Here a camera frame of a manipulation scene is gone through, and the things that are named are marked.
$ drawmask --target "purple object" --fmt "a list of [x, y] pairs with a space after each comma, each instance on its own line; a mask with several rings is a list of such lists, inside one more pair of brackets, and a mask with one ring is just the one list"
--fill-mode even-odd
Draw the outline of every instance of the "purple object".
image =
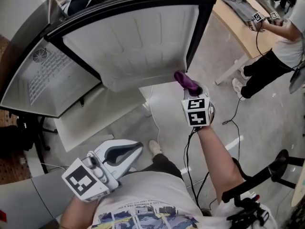
[[176, 71], [173, 75], [176, 81], [189, 91], [189, 94], [193, 97], [197, 97], [202, 94], [202, 88], [198, 86], [190, 77], [188, 77], [183, 71]]

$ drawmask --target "chest freezer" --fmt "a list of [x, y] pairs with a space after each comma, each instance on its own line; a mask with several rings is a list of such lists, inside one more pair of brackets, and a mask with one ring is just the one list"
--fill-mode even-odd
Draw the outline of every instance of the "chest freezer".
[[215, 3], [111, 0], [74, 15], [46, 38], [81, 58], [114, 92], [171, 82], [190, 66]]
[[60, 16], [48, 0], [12, 38], [0, 62], [0, 108], [59, 117], [101, 82], [44, 39]]

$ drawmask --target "ventilation grille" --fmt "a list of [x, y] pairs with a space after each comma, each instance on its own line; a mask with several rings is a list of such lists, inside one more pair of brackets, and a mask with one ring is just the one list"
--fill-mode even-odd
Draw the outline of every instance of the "ventilation grille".
[[36, 63], [41, 63], [43, 61], [45, 61], [45, 59], [47, 58], [47, 51], [44, 49], [39, 49], [36, 52], [34, 52], [33, 54], [33, 60]]

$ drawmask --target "white t-shirt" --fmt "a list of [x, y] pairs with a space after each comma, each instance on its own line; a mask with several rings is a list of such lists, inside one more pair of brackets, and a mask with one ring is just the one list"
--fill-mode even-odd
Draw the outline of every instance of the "white t-shirt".
[[[139, 172], [121, 178], [122, 187], [106, 196], [98, 205], [92, 228], [95, 229], [228, 229], [226, 218], [241, 210], [233, 199], [218, 206], [213, 217], [202, 216], [184, 182], [162, 172]], [[250, 197], [247, 192], [242, 198]], [[269, 213], [266, 229], [277, 225]], [[258, 222], [253, 229], [260, 228]]]
[[[289, 18], [289, 23], [292, 23], [296, 28], [305, 35], [305, 0], [297, 0], [294, 10]], [[299, 37], [296, 41], [292, 42], [286, 38], [279, 37], [276, 45], [273, 47], [272, 51], [277, 56], [277, 58], [284, 64], [295, 67], [301, 60], [303, 55], [303, 44], [302, 38]]]

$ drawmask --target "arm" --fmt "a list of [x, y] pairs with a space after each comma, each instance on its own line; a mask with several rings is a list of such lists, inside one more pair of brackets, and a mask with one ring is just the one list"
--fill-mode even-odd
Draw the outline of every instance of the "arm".
[[271, 31], [274, 34], [284, 37], [293, 42], [301, 36], [301, 32], [297, 29], [297, 27], [293, 23], [290, 23], [288, 27], [285, 26], [282, 27], [282, 26], [271, 25], [267, 21], [264, 21], [262, 24], [262, 29]]
[[87, 229], [92, 225], [97, 200], [89, 203], [74, 196], [61, 217], [60, 229]]
[[231, 155], [210, 126], [203, 127], [197, 133], [217, 200], [220, 203], [223, 192], [243, 183], [243, 178]]

